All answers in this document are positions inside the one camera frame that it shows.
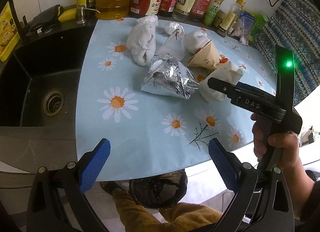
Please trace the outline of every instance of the blue patterned cloth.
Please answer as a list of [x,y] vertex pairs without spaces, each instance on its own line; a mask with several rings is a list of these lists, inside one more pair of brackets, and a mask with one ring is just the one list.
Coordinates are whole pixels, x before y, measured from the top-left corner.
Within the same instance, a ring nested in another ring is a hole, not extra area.
[[[133,18],[98,20],[85,55],[76,106],[78,159],[102,139],[110,156],[97,180],[126,180],[168,173],[210,160],[207,144],[219,139],[232,151],[252,141],[251,113],[230,99],[207,103],[197,91],[185,100],[141,91],[149,67],[134,63],[125,47]],[[156,46],[167,40],[159,21]],[[182,24],[185,33],[202,30],[221,58],[240,66],[241,81],[274,92],[276,78],[260,52],[229,37]],[[191,57],[186,53],[184,60]],[[199,81],[203,79],[195,74]]]
[[312,0],[284,0],[254,44],[273,70],[275,45],[293,52],[294,106],[320,84],[320,12]]

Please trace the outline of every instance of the white cloth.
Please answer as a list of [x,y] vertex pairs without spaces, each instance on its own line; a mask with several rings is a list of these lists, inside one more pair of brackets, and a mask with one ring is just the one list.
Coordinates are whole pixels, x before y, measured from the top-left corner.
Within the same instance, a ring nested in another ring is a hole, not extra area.
[[222,101],[226,98],[227,95],[209,88],[208,79],[216,78],[236,85],[242,76],[242,70],[239,69],[239,67],[236,64],[228,60],[226,63],[218,64],[217,69],[214,72],[212,72],[209,76],[207,76],[204,81],[200,82],[199,91],[204,100],[207,102],[212,102],[215,99]]
[[164,26],[164,30],[167,34],[171,35],[173,34],[173,32],[178,29],[180,26],[179,23],[177,22],[168,22],[165,26]]
[[185,36],[186,50],[192,54],[196,54],[209,41],[210,39],[203,31],[193,31]]
[[131,50],[134,61],[140,66],[146,66],[156,51],[158,17],[149,15],[137,19],[137,22],[129,33],[126,46]]
[[184,47],[184,30],[183,27],[179,25],[178,29],[169,36],[165,44],[158,49],[157,54],[160,56],[160,58],[164,57],[166,54],[169,54],[177,61],[182,61],[185,53],[186,48]]

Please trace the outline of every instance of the black garbage bag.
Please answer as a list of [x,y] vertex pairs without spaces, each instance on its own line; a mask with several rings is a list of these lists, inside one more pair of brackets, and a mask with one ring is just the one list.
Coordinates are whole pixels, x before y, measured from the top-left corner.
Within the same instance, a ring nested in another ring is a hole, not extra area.
[[133,179],[129,182],[129,195],[136,204],[148,209],[171,208],[186,194],[187,183],[184,169]]

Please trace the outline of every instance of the patterned curtain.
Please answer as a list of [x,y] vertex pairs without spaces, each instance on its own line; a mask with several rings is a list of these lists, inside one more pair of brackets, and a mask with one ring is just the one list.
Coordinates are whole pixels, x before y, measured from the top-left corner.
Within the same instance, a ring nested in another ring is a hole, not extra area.
[[275,71],[275,45],[293,52],[293,105],[320,84],[320,12],[312,0],[284,0],[254,42]]

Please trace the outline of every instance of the blue gripper pad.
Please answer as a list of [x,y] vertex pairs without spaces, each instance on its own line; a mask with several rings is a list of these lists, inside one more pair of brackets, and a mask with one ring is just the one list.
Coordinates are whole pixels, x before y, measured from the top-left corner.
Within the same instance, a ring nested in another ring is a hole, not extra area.
[[236,161],[240,161],[233,153],[227,152],[216,138],[210,140],[208,149],[209,155],[213,160],[214,165],[217,167],[227,189],[237,193],[239,190],[237,182],[238,173],[230,161],[235,161],[235,164],[238,164]]
[[102,139],[92,152],[91,160],[82,169],[80,173],[79,189],[83,194],[86,190],[92,188],[101,169],[108,159],[111,151],[110,142],[107,139]]

